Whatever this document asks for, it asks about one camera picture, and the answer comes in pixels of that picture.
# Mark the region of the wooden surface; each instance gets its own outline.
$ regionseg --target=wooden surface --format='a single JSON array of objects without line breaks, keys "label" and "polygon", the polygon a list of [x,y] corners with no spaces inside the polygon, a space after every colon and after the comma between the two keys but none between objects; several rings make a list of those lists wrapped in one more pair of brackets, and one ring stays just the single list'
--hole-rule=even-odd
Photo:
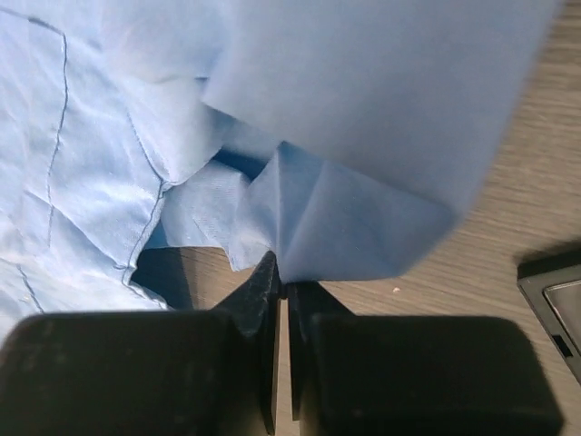
[{"label": "wooden surface", "polygon": [[[581,388],[521,296],[523,256],[581,240],[581,0],[569,2],[547,46],[474,212],[428,259],[404,277],[327,283],[355,312],[484,314],[518,322],[535,344],[567,419],[581,434]],[[248,272],[231,272],[219,250],[145,253],[152,288],[192,291],[212,307]],[[175,274],[183,271],[176,282]],[[277,434],[291,422],[288,337],[281,334]]]}]

